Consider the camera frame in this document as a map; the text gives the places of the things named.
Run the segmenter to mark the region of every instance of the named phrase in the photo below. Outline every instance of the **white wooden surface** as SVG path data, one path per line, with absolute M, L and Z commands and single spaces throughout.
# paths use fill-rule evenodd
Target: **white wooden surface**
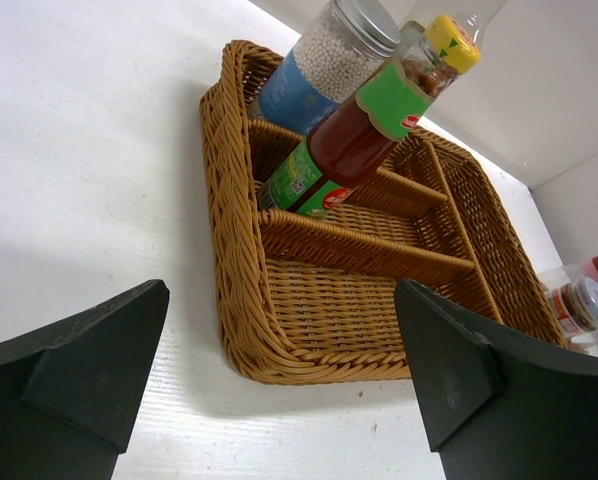
M 0 341 L 162 278 L 115 479 L 441 479 L 410 382 L 263 386 L 224 359 L 197 103 L 240 37 L 297 34 L 246 0 L 0 2 Z M 533 257 L 554 252 L 527 189 L 493 181 Z

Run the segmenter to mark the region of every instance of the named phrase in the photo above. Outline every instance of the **spice jar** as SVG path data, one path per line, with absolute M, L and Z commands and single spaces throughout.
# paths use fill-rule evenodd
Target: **spice jar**
M 546 292 L 552 313 L 566 338 L 598 328 L 598 283 L 588 277 Z
M 394 52 L 397 25 L 377 0 L 331 0 L 248 109 L 306 135 Z

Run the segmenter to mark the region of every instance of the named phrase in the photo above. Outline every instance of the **wicker basket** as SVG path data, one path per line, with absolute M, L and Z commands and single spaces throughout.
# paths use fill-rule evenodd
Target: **wicker basket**
M 428 141 L 436 139 L 423 132 L 324 222 L 257 211 L 256 189 L 300 140 L 246 117 L 280 61 L 230 43 L 221 79 L 201 101 L 218 312 L 235 368 L 280 384 L 407 377 L 392 299 L 399 277 L 502 321 L 510 305 L 491 294 Z
M 504 324 L 566 348 L 539 279 L 479 163 L 463 148 L 423 128 L 415 129 L 413 135 L 434 144 Z

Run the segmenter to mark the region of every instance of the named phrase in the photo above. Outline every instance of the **yellow bottle cap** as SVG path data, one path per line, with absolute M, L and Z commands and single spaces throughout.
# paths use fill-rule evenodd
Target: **yellow bottle cap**
M 426 28 L 425 35 L 439 58 L 459 74 L 466 73 L 481 58 L 479 47 L 450 15 L 435 18 Z

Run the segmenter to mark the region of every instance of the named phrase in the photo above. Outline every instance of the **jar lid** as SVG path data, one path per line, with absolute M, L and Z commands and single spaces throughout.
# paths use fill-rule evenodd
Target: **jar lid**
M 586 313 L 598 323 L 598 283 L 583 277 L 573 283 L 573 287 Z
M 401 33 L 377 0 L 333 0 L 335 11 L 350 30 L 382 57 L 389 57 L 401 43 Z

